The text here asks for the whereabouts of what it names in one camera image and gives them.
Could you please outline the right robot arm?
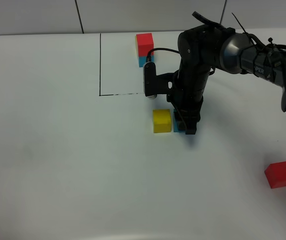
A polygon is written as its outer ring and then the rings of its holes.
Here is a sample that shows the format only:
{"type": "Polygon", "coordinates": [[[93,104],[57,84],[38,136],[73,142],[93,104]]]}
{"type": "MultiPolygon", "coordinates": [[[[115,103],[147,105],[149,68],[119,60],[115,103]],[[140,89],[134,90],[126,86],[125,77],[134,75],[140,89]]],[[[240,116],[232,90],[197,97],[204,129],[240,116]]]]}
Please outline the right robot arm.
{"type": "Polygon", "coordinates": [[[252,33],[237,33],[197,12],[193,16],[202,25],[180,33],[180,67],[174,73],[173,91],[167,95],[174,107],[175,130],[196,133],[203,92],[215,70],[251,74],[281,87],[281,108],[286,113],[286,45],[274,44],[271,38],[264,44],[252,33]]]}

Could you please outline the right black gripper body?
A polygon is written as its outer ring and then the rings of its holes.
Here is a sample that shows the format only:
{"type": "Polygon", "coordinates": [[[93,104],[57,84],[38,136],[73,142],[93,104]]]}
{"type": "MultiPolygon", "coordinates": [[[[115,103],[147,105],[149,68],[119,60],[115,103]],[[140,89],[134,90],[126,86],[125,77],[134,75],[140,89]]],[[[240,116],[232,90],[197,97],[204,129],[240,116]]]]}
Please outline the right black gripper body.
{"type": "Polygon", "coordinates": [[[207,79],[207,70],[196,69],[187,73],[177,70],[174,73],[173,86],[171,92],[167,94],[167,101],[178,112],[178,121],[185,122],[185,118],[198,118],[198,122],[200,121],[207,79]]]}

